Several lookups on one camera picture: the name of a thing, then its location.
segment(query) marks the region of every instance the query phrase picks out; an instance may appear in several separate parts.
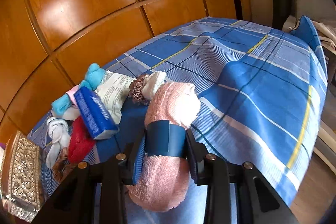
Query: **red cloth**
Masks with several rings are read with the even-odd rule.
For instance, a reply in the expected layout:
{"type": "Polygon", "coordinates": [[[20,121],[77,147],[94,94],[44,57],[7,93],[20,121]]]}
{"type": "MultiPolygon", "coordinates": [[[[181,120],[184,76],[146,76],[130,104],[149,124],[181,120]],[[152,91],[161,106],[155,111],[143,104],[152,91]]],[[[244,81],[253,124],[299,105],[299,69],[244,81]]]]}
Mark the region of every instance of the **red cloth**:
{"type": "Polygon", "coordinates": [[[90,152],[96,141],[93,140],[84,124],[83,118],[79,116],[72,123],[72,135],[69,143],[68,160],[71,163],[81,162],[90,152]]]}

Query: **blue plaid bedsheet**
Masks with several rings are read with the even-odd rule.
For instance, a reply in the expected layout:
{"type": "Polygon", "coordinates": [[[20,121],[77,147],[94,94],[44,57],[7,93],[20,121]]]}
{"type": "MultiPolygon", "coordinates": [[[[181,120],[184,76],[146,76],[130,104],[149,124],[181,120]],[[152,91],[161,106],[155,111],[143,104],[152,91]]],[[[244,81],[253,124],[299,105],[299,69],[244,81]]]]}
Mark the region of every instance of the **blue plaid bedsheet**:
{"type": "MultiPolygon", "coordinates": [[[[311,21],[303,16],[292,34],[205,17],[149,39],[104,68],[132,77],[165,71],[166,81],[195,84],[201,101],[192,124],[196,140],[229,162],[253,162],[290,205],[309,165],[327,89],[324,54],[311,21]]],[[[97,142],[85,160],[94,164],[122,151],[144,130],[146,109],[127,99],[120,133],[97,142]]],[[[46,152],[50,113],[28,136],[46,152]]],[[[58,183],[45,161],[41,180],[50,196],[58,183]]],[[[185,201],[166,213],[143,210],[127,198],[128,222],[203,223],[205,198],[206,187],[192,180],[185,201]]]]}

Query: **blue box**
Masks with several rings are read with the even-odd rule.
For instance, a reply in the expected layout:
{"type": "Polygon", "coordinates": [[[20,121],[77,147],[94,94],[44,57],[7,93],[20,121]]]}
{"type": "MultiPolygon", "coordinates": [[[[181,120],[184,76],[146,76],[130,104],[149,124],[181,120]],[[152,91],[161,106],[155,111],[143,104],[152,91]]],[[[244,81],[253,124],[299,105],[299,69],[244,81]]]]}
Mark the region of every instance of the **blue box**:
{"type": "Polygon", "coordinates": [[[95,92],[82,86],[75,93],[75,99],[84,123],[94,140],[109,139],[119,132],[118,126],[95,92]]]}

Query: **rolled pink towel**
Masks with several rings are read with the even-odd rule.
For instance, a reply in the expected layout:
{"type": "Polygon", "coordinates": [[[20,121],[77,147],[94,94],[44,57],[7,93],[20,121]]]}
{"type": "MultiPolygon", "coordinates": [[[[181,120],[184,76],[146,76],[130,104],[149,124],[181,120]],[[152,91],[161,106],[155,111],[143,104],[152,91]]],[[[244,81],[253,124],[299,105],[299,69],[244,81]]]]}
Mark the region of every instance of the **rolled pink towel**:
{"type": "MultiPolygon", "coordinates": [[[[165,83],[150,103],[145,127],[151,122],[169,120],[189,128],[197,117],[201,103],[190,83],[165,83]]],[[[170,156],[145,156],[141,177],[134,186],[128,186],[130,198],[142,208],[166,212],[177,207],[185,198],[189,183],[189,165],[186,159],[170,156]]]]}

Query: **rhinestone decoration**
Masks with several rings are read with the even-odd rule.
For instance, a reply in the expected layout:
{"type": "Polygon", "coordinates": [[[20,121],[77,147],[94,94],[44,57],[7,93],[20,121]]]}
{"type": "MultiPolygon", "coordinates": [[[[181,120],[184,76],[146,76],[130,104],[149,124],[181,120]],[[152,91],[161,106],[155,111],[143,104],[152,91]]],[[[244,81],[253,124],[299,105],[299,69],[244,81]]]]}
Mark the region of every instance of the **rhinestone decoration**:
{"type": "Polygon", "coordinates": [[[9,213],[27,222],[33,220],[44,202],[40,171],[40,147],[18,132],[10,159],[8,194],[3,193],[2,199],[9,213]]]}

